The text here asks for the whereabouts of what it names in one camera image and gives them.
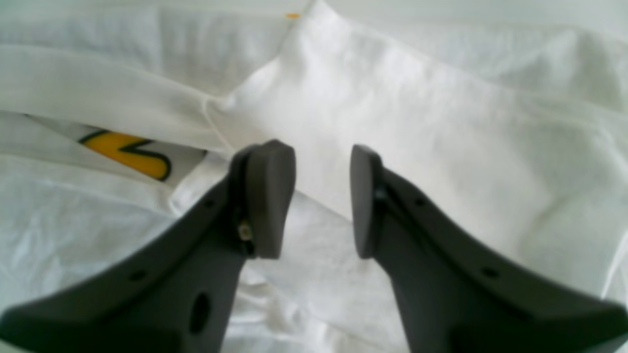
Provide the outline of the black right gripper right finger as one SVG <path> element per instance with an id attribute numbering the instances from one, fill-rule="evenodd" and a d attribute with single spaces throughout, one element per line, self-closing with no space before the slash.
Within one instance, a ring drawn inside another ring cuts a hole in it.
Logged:
<path id="1" fill-rule="evenodd" d="M 467 234 L 354 145 L 355 248 L 388 275 L 413 353 L 616 353 L 627 311 L 554 283 Z"/>

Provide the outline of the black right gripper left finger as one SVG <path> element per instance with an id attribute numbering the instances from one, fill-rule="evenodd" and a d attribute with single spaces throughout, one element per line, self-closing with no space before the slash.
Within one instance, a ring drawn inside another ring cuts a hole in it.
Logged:
<path id="1" fill-rule="evenodd" d="M 251 145 L 153 242 L 107 271 L 1 316 L 32 353 L 217 353 L 245 261 L 278 259 L 296 181 L 294 148 Z"/>

